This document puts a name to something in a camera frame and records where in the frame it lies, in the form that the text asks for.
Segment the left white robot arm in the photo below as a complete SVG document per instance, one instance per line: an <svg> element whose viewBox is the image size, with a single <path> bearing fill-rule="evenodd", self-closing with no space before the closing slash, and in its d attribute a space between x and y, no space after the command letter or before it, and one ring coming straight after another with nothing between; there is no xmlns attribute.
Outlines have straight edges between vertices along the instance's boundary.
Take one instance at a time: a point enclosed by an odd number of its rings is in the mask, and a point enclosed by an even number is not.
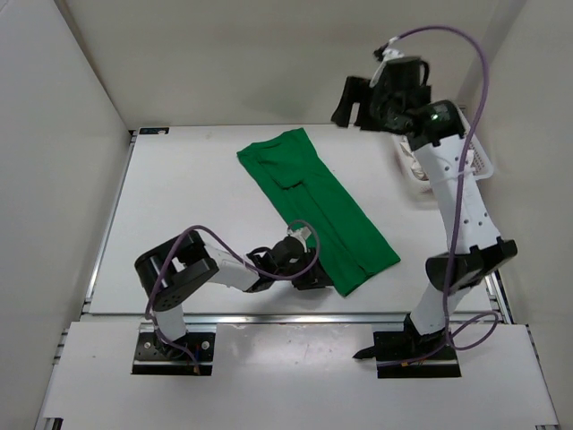
<svg viewBox="0 0 573 430"><path fill-rule="evenodd" d="M266 291L279 280L297 290L332 287L317 250L306 244L311 233L308 227L290 229L274 246L239 255L226 245L207 244L198 230L192 230L138 257L134 269L148 297L145 317L153 322L158 351L169 360L196 358L183 302L208 283L248 294Z"/></svg>

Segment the green t shirt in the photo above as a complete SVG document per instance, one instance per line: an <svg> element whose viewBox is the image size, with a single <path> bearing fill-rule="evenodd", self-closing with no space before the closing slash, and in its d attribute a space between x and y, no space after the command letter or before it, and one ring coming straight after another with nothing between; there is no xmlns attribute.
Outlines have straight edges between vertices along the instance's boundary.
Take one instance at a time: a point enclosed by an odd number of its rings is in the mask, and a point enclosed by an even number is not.
<svg viewBox="0 0 573 430"><path fill-rule="evenodd" d="M341 296L401 262L303 128L254 142L237 157L286 223L302 219L316 230L319 263Z"/></svg>

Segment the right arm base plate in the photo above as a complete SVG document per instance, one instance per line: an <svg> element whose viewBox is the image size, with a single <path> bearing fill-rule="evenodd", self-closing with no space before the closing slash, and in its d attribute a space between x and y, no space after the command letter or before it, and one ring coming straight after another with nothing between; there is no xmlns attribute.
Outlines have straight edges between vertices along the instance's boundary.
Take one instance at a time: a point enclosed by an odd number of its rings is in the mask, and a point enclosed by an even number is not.
<svg viewBox="0 0 573 430"><path fill-rule="evenodd" d="M405 331L376 331L374 357L379 379L459 378L457 352L442 336L414 340Z"/></svg>

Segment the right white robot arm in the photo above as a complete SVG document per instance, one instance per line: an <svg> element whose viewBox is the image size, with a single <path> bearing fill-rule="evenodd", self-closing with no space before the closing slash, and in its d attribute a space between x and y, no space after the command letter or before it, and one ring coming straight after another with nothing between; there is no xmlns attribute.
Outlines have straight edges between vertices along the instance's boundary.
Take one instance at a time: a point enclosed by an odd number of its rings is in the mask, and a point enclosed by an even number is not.
<svg viewBox="0 0 573 430"><path fill-rule="evenodd" d="M338 127L405 137L438 204L449 249L427 259L429 285L389 346L409 360L450 346L450 316L460 301L517 255L516 243L502 237L483 202L466 122L452 101L432 100L429 75L421 57L403 56L382 62L376 79L348 76L330 119Z"/></svg>

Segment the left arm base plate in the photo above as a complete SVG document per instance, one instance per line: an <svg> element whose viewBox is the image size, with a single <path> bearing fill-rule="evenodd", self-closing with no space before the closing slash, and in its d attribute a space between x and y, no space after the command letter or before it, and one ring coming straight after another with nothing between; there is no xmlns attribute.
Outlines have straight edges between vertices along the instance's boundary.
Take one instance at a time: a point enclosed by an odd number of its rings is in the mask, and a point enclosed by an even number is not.
<svg viewBox="0 0 573 430"><path fill-rule="evenodd" d="M189 355L161 341L150 324L141 325L133 353L132 374L211 376L216 333L213 329L187 327L187 333L175 344L185 347Z"/></svg>

